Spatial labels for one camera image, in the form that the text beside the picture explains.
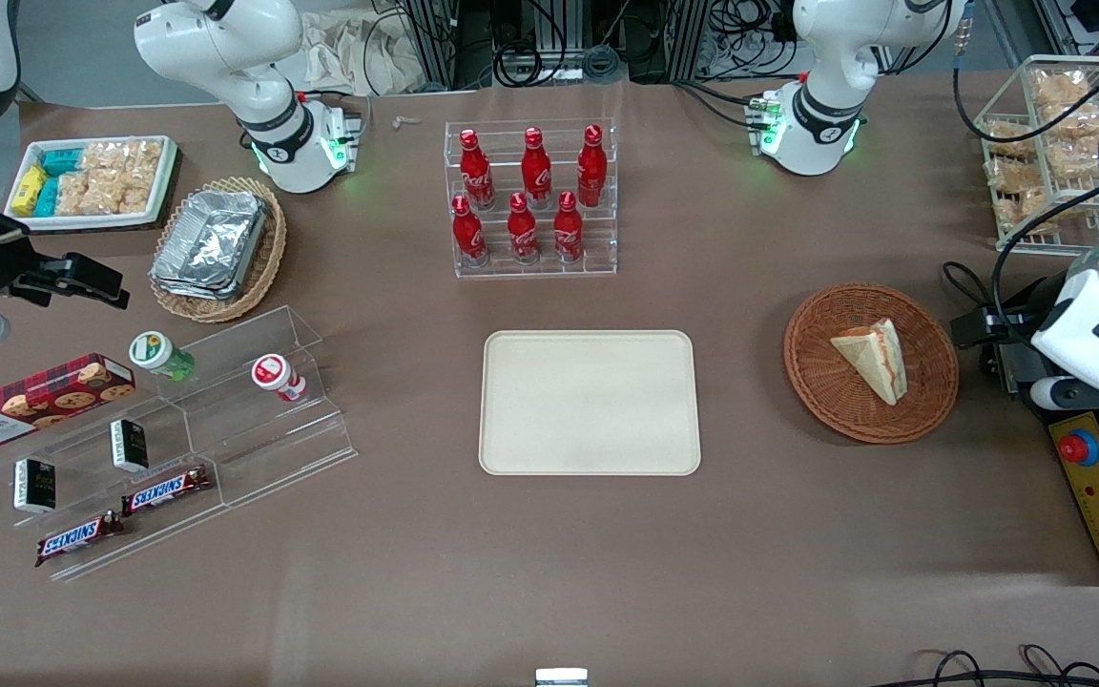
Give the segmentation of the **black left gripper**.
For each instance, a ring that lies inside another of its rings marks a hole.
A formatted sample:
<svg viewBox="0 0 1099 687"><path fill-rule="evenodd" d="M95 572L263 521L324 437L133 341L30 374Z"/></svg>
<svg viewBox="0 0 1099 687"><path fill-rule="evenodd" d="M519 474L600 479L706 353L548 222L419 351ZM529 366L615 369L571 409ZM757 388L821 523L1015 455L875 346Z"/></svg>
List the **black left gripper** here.
<svg viewBox="0 0 1099 687"><path fill-rule="evenodd" d="M951 319L950 340L958 350L986 344L1032 346L1032 336L1050 314L1052 281L1034 280L1006 300L993 299L993 288L983 286L985 307L974 307Z"/></svg>

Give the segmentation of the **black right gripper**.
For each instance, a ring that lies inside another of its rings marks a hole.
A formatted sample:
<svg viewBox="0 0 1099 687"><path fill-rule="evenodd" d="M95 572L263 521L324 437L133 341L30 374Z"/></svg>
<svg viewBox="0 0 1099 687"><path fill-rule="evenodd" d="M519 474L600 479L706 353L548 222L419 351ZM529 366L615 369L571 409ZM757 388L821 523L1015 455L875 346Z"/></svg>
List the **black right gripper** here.
<svg viewBox="0 0 1099 687"><path fill-rule="evenodd" d="M131 292L122 275L100 261L69 252L53 261L31 247L23 225L0 214L0 293L47 308L53 297L84 299L123 310Z"/></svg>

